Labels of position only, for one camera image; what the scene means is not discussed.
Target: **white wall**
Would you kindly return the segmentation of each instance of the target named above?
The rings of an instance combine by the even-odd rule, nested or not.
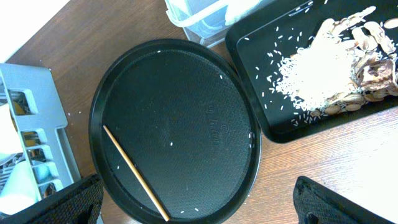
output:
[[[9,59],[69,0],[0,0],[0,63]]]

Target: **black rectangular tray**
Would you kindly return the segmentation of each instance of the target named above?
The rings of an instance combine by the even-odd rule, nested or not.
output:
[[[333,18],[338,21],[369,6],[376,6],[377,9],[365,17],[367,21],[381,22],[398,17],[397,3],[392,0],[328,0],[326,4],[325,0],[313,0],[312,4],[310,2],[276,0],[233,25],[226,36],[228,51],[261,129],[267,138],[277,143],[293,141],[398,106],[398,97],[388,96],[384,101],[369,103],[358,111],[322,116],[311,124],[305,124],[301,120],[297,127],[293,125],[291,121],[298,120],[298,115],[294,112],[302,116],[304,113],[306,116],[308,114],[301,109],[296,110],[289,97],[284,99],[284,95],[277,92],[271,94],[269,88],[273,86],[267,81],[267,77],[272,75],[272,81],[282,77],[277,66],[281,55],[275,54],[274,50],[280,51],[284,57],[290,57],[297,52],[296,47],[308,47],[312,41],[309,37],[316,35],[325,19]],[[398,28],[385,30],[391,39],[398,41]],[[342,34],[352,38],[351,30]],[[274,57],[269,57],[268,52],[273,53]]]

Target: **white cup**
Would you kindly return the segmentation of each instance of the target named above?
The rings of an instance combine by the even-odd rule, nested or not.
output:
[[[21,140],[12,123],[10,107],[6,103],[0,106],[0,153],[15,154],[20,152],[23,152]]]
[[[18,163],[0,194],[0,212],[13,215],[38,201],[28,162]]]

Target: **black round tray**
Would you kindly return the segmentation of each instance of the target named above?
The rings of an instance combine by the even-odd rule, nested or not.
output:
[[[141,223],[163,223],[102,126],[107,125],[170,216],[219,223],[244,202],[261,130],[235,71],[184,40],[155,40],[113,63],[95,93],[90,147],[113,200]]]

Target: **pile of rice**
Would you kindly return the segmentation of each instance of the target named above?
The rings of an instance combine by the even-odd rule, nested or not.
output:
[[[289,95],[296,109],[326,108],[328,98],[346,91],[357,56],[336,47],[333,38],[316,48],[299,48],[296,55],[281,61],[283,80],[275,90]]]

